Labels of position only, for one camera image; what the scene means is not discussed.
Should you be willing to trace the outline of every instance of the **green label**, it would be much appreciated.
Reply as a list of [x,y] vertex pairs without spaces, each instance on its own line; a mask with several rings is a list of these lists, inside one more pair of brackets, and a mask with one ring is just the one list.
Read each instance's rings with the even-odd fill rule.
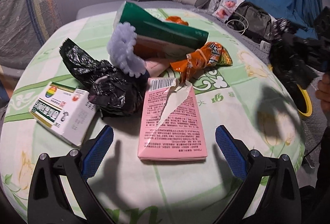
[[55,122],[57,116],[60,114],[60,110],[49,106],[48,104],[42,102],[40,99],[34,104],[31,112],[38,112],[40,115],[51,122]]
[[212,103],[219,102],[223,100],[223,96],[221,94],[216,94],[214,98],[212,98]]

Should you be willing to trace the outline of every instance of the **power strip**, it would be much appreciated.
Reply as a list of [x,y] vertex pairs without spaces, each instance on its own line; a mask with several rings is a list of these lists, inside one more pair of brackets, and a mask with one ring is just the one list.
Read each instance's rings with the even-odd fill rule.
[[263,51],[264,53],[266,54],[269,54],[270,52],[270,47],[272,45],[269,43],[269,42],[266,42],[266,41],[261,41],[260,43],[260,50]]

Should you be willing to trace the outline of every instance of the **baby photo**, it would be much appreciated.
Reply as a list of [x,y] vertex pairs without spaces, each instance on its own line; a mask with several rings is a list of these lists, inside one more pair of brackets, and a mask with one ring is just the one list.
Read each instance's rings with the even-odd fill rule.
[[221,0],[219,8],[213,13],[220,21],[226,22],[244,0]]

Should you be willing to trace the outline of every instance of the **blue gripper pad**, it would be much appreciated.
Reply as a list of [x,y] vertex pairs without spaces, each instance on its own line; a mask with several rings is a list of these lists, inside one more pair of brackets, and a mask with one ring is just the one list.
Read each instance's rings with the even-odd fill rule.
[[244,180],[248,174],[245,159],[222,126],[218,126],[216,129],[216,142],[234,176]]
[[83,161],[81,174],[84,180],[95,175],[112,142],[113,129],[108,126]]

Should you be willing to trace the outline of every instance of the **orange packet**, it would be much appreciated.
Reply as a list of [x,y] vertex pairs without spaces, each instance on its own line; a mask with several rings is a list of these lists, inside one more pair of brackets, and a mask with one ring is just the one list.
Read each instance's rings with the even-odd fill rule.
[[171,63],[172,69],[181,73],[181,81],[189,80],[197,70],[216,65],[233,65],[226,48],[217,42],[207,42],[202,48],[187,54],[186,60]]
[[182,25],[189,26],[188,22],[183,21],[181,19],[181,17],[175,16],[175,15],[169,16],[168,18],[166,18],[166,21],[172,21],[172,22],[177,23],[177,24],[182,24]]

